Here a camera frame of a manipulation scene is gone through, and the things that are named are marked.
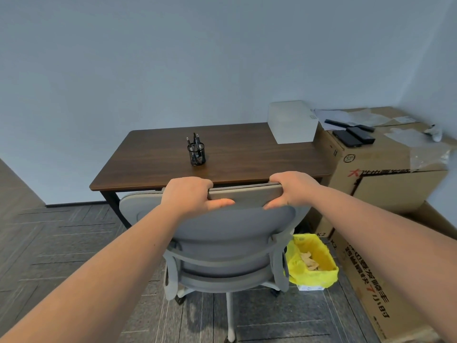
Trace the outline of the person's right hand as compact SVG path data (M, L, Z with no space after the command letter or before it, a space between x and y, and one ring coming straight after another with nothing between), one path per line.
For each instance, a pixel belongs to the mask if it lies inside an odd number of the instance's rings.
M288 206L303 207L313 203L314 195L321 190L321 184L306 173L286 171L272 174L270 182L280 183Z

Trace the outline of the person's left hand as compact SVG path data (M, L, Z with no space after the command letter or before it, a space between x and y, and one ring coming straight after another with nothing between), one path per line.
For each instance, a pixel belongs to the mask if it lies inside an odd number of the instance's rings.
M214 186L209 179L182 177L169 181L162 195L160 207L179 219L193 218L208 213L209 190Z

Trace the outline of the grey office chair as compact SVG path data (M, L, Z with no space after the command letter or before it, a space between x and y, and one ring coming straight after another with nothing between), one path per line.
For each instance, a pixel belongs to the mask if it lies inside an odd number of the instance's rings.
M187 294L197 291L226 294L224 343L237 341L234 292L257 286L277 293L289 289L286 247L310 207L264 210L282 194L281 184L272 182L210 189L210 200L227 198L235 204L183 221L163 254L167 300L182 304Z

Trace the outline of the person's right forearm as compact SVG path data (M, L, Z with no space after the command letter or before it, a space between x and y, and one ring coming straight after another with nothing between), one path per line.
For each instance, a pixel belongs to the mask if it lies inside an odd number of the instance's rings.
M448 343L457 343L457 241L340 191L311 203Z

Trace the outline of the person's left forearm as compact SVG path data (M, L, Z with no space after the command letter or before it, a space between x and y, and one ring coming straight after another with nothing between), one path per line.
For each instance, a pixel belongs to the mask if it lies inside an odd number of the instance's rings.
M116 343L180 221L161 204L69 276L0 343Z

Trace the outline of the black mesh pen holder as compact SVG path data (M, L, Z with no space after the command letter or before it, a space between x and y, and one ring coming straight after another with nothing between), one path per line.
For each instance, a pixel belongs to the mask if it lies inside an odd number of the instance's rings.
M187 145L192 166L201 166L206 163L205 145L190 143Z

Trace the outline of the crumpled paper scraps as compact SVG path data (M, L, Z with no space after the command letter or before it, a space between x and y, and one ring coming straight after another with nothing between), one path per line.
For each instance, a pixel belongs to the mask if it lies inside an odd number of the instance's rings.
M319 263L313 259L310 252L301 252L300 257L308 271L319 271Z

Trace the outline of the translucent white plastic box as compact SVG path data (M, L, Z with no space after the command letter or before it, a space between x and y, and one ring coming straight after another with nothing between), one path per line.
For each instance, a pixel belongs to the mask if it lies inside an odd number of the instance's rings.
M277 144L296 144L313 142L319 121L304 101L282 101L269 104L267 123Z

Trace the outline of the yellow trash bag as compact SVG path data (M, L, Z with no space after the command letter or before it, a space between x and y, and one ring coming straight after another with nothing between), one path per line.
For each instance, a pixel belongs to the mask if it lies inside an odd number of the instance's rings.
M319 271L308 271L300 253L310 252L319 263ZM294 234L285 253L289 281L294 285L321 285L329 288L338 280L337 267L329 248L315 234Z

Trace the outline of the long black remote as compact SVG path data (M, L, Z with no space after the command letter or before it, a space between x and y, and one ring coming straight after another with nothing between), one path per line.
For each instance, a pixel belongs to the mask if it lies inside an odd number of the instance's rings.
M358 127L361 130L364 130L366 132L374 132L375 128L371 126L366 126L362 124L357 124L357 123L346 123L342 121L336 121L336 120L331 120L331 119L325 119L323 123L323 129L324 130L341 130L341 129L346 129L349 127Z

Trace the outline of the black metal desk leg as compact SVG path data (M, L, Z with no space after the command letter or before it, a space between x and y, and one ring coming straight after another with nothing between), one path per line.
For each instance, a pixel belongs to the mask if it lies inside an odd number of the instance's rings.
M100 194L105 198L106 202L109 204L116 216L120 219L125 229L130 229L132 225L120 211L120 198L117 193L115 191L100 191Z

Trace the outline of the white paper sheets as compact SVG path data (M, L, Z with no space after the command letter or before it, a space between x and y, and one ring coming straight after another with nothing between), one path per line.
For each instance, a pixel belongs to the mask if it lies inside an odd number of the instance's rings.
M357 126L357 123L353 122L353 118L349 112L343 110L321 110L321 109L313 109L314 113L316 114L319 123L326 131L333 131L333 130L345 130L347 127ZM344 123L347 126L335 126L328 124L325 122L326 120L337 121L340 123Z

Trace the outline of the black rectangular device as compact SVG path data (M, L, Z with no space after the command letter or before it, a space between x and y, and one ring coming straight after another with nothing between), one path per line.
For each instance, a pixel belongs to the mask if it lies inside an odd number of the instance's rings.
M370 132L358 126L347 127L346 131L349 132L352 136L354 136L358 141L360 141L364 145L374 144L376 140L373 136L370 135Z

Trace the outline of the large brown cardboard box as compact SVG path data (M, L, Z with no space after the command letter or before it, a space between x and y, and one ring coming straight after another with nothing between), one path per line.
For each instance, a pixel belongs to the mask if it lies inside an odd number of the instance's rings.
M394 117L409 115L390 106L371 108L371 111L391 118L388 123L374 127L370 135L376 140L371 145L347 148L332 131L318 126L315 145L334 168L321 183L394 213L414 212L446 177L448 169L434 165L411 171L408 147L384 134L391 128L423 132L429 125L420 121L398 125ZM444 135L442 142L451 146L451 154L457 150L456 139Z

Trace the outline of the clear plastic bag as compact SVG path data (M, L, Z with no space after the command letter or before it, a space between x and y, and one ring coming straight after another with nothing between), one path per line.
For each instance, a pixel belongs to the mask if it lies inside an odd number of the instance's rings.
M350 123L368 127L381 126L388 123L391 118L373 113L371 109L365 108L359 111L348 112Z

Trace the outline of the printed brown cardboard box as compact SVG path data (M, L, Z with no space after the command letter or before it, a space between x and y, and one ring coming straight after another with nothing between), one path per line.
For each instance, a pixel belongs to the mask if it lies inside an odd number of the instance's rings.
M337 230L329 241L381 343L442 343L424 317Z

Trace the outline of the crumpled clear plastic film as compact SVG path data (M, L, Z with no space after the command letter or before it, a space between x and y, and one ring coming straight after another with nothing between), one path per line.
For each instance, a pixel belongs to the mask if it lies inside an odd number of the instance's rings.
M452 149L441 138L437 142L434 136L413 128L391 128L384 135L408 147L411 171L417 172L434 165L447 168Z

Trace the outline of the small white controller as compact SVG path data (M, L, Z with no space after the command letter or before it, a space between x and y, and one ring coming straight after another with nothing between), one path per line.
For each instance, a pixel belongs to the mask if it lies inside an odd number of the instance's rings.
M428 129L423 131L423 133L430 137L436 143L442 141L443 131L441 127L437 126L436 124L431 125Z

